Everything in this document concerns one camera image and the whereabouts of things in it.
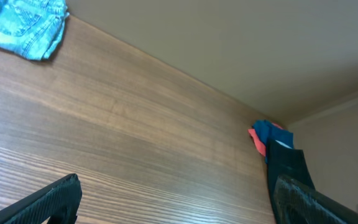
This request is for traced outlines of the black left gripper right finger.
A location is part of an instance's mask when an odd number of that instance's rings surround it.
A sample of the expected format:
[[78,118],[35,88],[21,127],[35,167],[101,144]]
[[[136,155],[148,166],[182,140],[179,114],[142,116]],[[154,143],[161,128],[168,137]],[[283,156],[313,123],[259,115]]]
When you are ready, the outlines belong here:
[[287,175],[278,177],[273,198],[280,224],[358,224],[358,211]]

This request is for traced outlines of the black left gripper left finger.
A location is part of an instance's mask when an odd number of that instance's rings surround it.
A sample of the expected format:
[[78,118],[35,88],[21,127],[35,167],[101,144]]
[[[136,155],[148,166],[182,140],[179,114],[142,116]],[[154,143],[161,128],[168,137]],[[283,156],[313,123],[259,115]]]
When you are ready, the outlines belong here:
[[68,174],[54,183],[0,210],[0,224],[72,224],[82,198],[76,174]]

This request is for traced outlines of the light blue denim shorts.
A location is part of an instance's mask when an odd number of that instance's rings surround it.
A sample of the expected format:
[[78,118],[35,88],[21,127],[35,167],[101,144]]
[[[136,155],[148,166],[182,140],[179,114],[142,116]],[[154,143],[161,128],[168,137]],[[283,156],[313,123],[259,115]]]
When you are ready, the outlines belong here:
[[0,48],[27,60],[47,60],[63,39],[65,0],[0,0]]

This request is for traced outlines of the black garment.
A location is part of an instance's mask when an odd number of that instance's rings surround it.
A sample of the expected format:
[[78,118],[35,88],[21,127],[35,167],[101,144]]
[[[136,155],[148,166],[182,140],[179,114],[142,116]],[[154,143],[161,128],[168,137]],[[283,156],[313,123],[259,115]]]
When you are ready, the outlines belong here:
[[295,178],[312,189],[315,189],[315,187],[302,150],[289,149],[275,140],[269,139],[266,147],[266,158],[268,192],[273,214],[277,216],[277,207],[273,198],[273,193],[279,175],[285,174]]

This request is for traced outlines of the blue garment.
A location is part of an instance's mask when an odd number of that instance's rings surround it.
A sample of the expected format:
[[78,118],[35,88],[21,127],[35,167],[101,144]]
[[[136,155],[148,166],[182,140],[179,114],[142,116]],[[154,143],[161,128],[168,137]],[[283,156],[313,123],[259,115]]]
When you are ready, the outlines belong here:
[[266,148],[269,139],[289,149],[294,148],[293,133],[268,120],[257,120],[248,130],[248,133],[255,144],[256,150],[265,157],[266,164],[268,164]]

